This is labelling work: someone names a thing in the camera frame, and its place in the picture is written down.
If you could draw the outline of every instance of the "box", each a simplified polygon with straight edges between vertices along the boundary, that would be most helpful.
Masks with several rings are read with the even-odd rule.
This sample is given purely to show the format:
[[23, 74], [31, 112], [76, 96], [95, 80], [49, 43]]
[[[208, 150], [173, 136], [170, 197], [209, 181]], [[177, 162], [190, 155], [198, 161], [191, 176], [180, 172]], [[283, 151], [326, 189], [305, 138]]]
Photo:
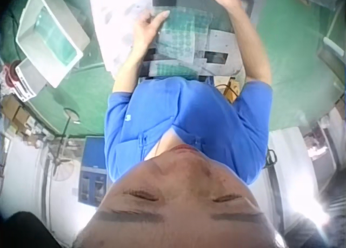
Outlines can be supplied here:
[[28, 112], [26, 112], [23, 108], [19, 108], [16, 116], [13, 119], [13, 123], [18, 127], [18, 132], [25, 135], [31, 134], [31, 131], [25, 126], [29, 117], [30, 115]]
[[8, 95], [4, 97], [2, 103], [1, 103], [1, 112], [5, 115], [9, 120], [13, 120], [15, 115], [17, 114], [17, 111], [21, 107], [21, 104], [19, 101], [15, 98], [13, 95]]
[[90, 42], [64, 0], [28, 0], [16, 42], [53, 87], [83, 57]]
[[231, 89], [233, 89], [234, 92], [226, 88], [224, 95], [231, 103], [233, 103], [240, 95], [240, 83], [235, 81], [234, 79], [231, 79], [228, 85]]

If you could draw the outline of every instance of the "green floor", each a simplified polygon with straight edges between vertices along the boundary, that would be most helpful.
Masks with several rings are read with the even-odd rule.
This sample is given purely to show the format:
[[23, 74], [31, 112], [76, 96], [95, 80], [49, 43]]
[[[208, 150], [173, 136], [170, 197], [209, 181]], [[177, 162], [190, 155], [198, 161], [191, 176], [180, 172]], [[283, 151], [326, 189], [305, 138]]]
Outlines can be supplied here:
[[[89, 0], [65, 0], [81, 9], [88, 22], [84, 29], [92, 38], [80, 68], [73, 71], [57, 89], [47, 86], [30, 105], [54, 131], [61, 133], [66, 122], [63, 108], [76, 110], [80, 125], [71, 125], [71, 135], [103, 133], [103, 119], [112, 77], [105, 71], [95, 39]], [[19, 18], [26, 0], [15, 0], [11, 9]], [[257, 30], [270, 58], [274, 77], [274, 103], [271, 130], [305, 125], [327, 113], [344, 91], [344, 86], [317, 58], [316, 51], [326, 34], [331, 17], [322, 17], [319, 7], [306, 7], [298, 0], [266, 0]], [[12, 20], [2, 22], [1, 56], [16, 59]]]

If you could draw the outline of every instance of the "cable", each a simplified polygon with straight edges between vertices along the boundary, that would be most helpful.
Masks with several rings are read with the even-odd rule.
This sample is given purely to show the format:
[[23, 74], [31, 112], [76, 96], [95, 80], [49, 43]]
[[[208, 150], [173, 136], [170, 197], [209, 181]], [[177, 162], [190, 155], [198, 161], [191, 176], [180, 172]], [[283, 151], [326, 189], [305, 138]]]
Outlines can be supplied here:
[[236, 97], [239, 97], [239, 95], [238, 95], [229, 85], [220, 84], [220, 85], [215, 86], [215, 88], [219, 88], [219, 87], [221, 87], [221, 86], [226, 87], [227, 89], [229, 89], [230, 91], [232, 91], [232, 92], [234, 93], [234, 95], [236, 95]]

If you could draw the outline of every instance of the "cardboard box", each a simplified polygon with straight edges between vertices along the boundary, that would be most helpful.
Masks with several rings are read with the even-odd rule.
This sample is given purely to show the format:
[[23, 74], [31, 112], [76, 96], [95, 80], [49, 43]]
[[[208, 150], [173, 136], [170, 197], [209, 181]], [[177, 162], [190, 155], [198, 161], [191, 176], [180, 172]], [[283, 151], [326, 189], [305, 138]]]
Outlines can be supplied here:
[[19, 108], [21, 108], [20, 102], [15, 98], [14, 95], [8, 95], [4, 97], [1, 106], [2, 114], [4, 114], [5, 117], [7, 117], [11, 121], [13, 121]]
[[233, 103], [237, 97], [240, 95], [240, 83], [231, 79], [228, 86], [233, 89], [233, 91], [236, 93], [234, 93], [233, 91], [231, 91], [230, 89], [226, 88], [224, 95], [226, 96], [226, 98]]
[[25, 126], [29, 117], [30, 115], [28, 112], [26, 112], [23, 108], [19, 108], [16, 117], [13, 119], [13, 123], [18, 127], [18, 131], [26, 135], [30, 134], [30, 130], [28, 130]]

